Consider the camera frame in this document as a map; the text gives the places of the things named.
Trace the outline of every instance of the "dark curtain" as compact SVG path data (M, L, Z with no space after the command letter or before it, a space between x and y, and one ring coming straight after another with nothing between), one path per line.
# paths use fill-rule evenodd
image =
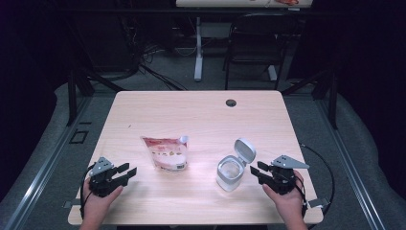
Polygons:
M390 185L406 198L406 184L399 180L406 176L406 18L401 3L315 0L313 9L357 16L308 20L288 78L306 79L338 63L339 93L371 132Z

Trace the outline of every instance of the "plastic bag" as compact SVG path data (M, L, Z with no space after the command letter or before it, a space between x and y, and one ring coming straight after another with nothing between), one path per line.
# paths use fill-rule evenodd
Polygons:
M186 169L188 153L188 136L180 138L141 137L149 151L153 164L168 172L180 172Z

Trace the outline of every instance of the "human arm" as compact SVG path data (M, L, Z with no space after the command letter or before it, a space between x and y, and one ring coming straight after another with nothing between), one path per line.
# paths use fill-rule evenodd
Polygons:
M302 181L302 176L294 171L295 175ZM296 185L301 189L303 184L296 180ZM262 189L275 202L278 213L281 215L287 229L302 230L307 229L302 217L303 198L297 189L293 189L290 193L279 195L275 193L268 185L263 184Z
M102 225L111 203L122 193L123 186L119 186L110 195L99 197L91 194L89 178L83 184L83 197L87 197L84 205L83 222L80 230L96 230Z

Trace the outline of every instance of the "white container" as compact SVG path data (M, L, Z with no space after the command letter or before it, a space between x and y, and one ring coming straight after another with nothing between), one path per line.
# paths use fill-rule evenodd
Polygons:
M236 189L244 175L245 166L254 161L257 152L251 143L244 138L239 138L234 144L238 157L228 155L217 166L216 181L227 192Z

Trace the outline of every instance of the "desk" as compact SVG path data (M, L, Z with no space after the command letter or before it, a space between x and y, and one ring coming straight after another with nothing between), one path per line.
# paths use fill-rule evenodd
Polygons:
M176 0L176 7L180 8L310 8L313 0L299 0L298 4L293 6L286 5L284 3L277 2L275 0ZM201 37L202 28L204 25L200 22L200 17L196 20L196 64L194 67L194 80L202 80L202 69L203 69L203 52ZM228 37L228 32L230 26L224 30L221 36L211 36L211 37ZM270 80L275 80L277 74L275 72L275 67L270 66L268 68L268 74Z
M236 106L226 101L232 99ZM140 136L189 135L188 167L178 173L155 169ZM282 95L278 91L120 92L108 114L91 162L101 156L119 166L138 167L112 204L105 224L266 224L282 223L275 204L256 177L245 168L241 184L223 191L215 181L218 162L235 154L234 142L244 137L257 149L257 161L286 154L304 162ZM316 198L307 170L306 197ZM323 219L309 209L305 222ZM79 207L68 218L81 224Z

